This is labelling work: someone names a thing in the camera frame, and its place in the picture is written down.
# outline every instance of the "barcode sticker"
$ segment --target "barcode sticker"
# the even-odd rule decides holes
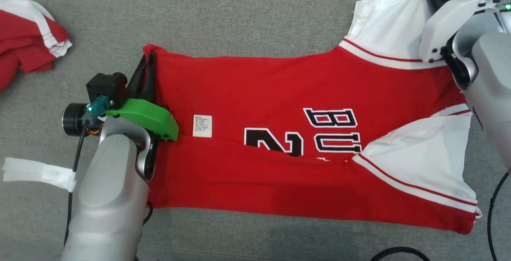
[[[213,117],[210,115],[193,116],[193,136],[211,137],[212,136]]]

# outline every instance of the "printed number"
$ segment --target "printed number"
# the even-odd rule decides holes
[[[245,145],[260,148],[263,144],[268,150],[285,152],[291,156],[303,155],[303,138],[298,132],[286,132],[286,143],[289,143],[289,150],[284,149],[269,129],[245,128]]]
[[[355,128],[357,126],[352,109],[312,110],[312,108],[304,108],[303,111],[309,123],[315,128]]]
[[[343,144],[346,141],[350,141],[352,145]],[[316,143],[316,149],[318,149],[318,152],[359,153],[362,151],[362,145],[353,144],[360,142],[360,134],[358,132],[352,132],[350,134],[327,134],[327,133],[316,134],[314,136],[314,142]],[[334,144],[325,145],[325,142],[330,142]]]

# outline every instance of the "red and white shirt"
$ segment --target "red and white shirt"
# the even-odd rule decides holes
[[[145,46],[180,130],[158,149],[149,200],[469,233],[471,112],[445,63],[420,61],[429,16],[426,0],[359,1],[339,46],[305,57]]]
[[[43,71],[71,47],[69,34],[40,4],[30,0],[0,0],[0,90],[16,71]]]

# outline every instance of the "folded shirt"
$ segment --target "folded shirt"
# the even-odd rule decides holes
[[[18,69],[29,73],[53,68],[53,60],[71,47],[69,34],[40,4],[0,0],[0,90]]]

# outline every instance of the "gray fabric surface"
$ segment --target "gray fabric surface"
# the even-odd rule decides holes
[[[97,72],[130,74],[154,43],[193,56],[292,57],[331,50],[347,33],[357,0],[34,0],[75,44],[55,70],[19,74],[0,92],[0,160],[33,159],[71,167],[77,143],[60,127],[67,104],[87,99]],[[97,139],[87,138],[79,180]],[[432,261],[490,260],[485,233],[489,198],[504,169],[473,121],[465,180],[484,217],[467,236],[368,221],[333,221],[215,210],[156,210],[139,245],[143,260],[368,261],[411,246]],[[493,216],[501,261],[511,260],[511,182]],[[0,182],[0,260],[59,259],[67,193],[34,182]],[[409,255],[389,261],[418,260]]]

